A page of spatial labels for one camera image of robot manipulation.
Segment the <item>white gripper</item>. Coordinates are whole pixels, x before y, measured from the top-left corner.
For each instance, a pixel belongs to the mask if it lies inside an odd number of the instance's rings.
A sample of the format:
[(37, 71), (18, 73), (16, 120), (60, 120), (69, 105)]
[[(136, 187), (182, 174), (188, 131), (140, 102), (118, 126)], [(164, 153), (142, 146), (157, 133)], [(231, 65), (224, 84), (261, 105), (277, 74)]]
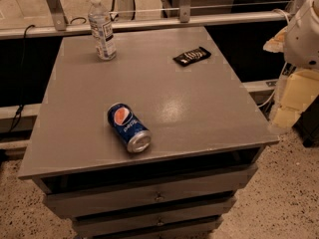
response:
[[(263, 50), (271, 53), (282, 53), (287, 28), (282, 28), (263, 46)], [(303, 69), (288, 77), (281, 107), (271, 111), (272, 123), (280, 128), (293, 127), (313, 101), (319, 96), (319, 72)]]

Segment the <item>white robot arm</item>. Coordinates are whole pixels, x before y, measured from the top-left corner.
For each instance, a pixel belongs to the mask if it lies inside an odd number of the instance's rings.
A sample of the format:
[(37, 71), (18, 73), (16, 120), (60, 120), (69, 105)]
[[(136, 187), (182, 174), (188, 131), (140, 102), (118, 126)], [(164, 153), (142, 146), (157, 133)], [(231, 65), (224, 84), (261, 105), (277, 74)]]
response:
[(319, 0), (306, 0), (263, 50), (282, 53), (295, 67), (289, 76), (280, 75), (270, 112), (273, 127), (293, 127), (319, 96)]

